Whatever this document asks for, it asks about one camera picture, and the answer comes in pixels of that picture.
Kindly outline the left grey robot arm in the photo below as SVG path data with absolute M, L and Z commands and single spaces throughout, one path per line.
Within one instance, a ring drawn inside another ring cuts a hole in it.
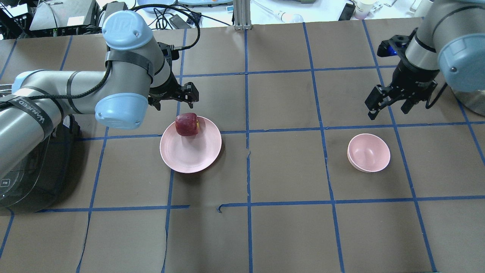
M 199 101 L 193 83 L 180 85 L 169 55 L 142 16 L 122 10 L 102 26 L 105 71 L 36 70 L 19 74 L 1 98 L 1 176 L 14 169 L 63 119 L 93 114 L 106 127 L 137 129 L 148 106 Z

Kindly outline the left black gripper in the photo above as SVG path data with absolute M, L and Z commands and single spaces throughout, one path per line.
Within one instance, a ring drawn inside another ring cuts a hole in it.
M 175 94 L 180 89 L 175 75 L 172 71 L 172 62 L 180 58 L 180 52 L 174 45 L 158 42 L 161 51 L 160 66 L 155 70 L 153 80 L 149 90 L 148 104 L 157 111 L 161 110 L 162 100 L 174 100 Z M 181 86 L 181 102 L 194 104 L 199 102 L 199 90 L 193 82 L 188 82 Z

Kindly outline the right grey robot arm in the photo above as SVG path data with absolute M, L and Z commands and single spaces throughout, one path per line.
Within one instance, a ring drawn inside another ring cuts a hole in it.
M 398 56 L 400 61 L 388 86 L 376 85 L 365 104 L 374 120 L 381 110 L 399 100 L 407 114 L 414 105 L 434 106 L 432 99 L 442 73 L 446 86 L 462 92 L 483 91 L 485 21 L 483 0 L 435 0 L 420 26 L 409 36 L 395 35 L 381 42 L 379 57 Z

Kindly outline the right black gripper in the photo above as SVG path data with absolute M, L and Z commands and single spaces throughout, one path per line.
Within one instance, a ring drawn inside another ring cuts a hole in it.
M 391 83 L 387 87 L 375 85 L 366 98 L 369 118 L 376 119 L 381 110 L 399 100 L 405 101 L 401 106 L 403 114 L 408 114 L 421 101 L 426 102 L 426 109 L 433 107 L 440 98 L 440 94 L 437 94 L 431 99 L 438 85 L 435 81 L 439 73 L 435 54 L 435 49 L 424 44 L 416 34 L 395 35 L 382 41 L 377 55 L 398 56 L 400 61 L 393 72 Z

